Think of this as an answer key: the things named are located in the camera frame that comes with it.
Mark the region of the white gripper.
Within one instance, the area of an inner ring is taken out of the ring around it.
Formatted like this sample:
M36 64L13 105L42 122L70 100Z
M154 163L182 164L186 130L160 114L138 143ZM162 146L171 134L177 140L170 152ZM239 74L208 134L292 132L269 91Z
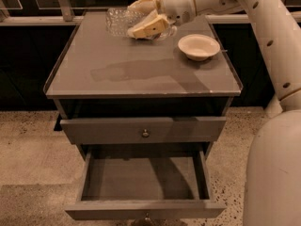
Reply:
M157 11L160 6L164 14ZM126 10L126 18L130 21L127 36L149 39L167 31L170 23L180 26L192 22L195 17L195 0L137 0Z

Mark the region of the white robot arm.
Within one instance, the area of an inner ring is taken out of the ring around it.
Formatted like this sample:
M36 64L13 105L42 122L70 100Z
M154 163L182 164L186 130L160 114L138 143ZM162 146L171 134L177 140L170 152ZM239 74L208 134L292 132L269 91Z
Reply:
M301 226L301 28L281 0L137 0L128 34L145 39L201 14L244 11L280 110L254 137L246 165L244 226Z

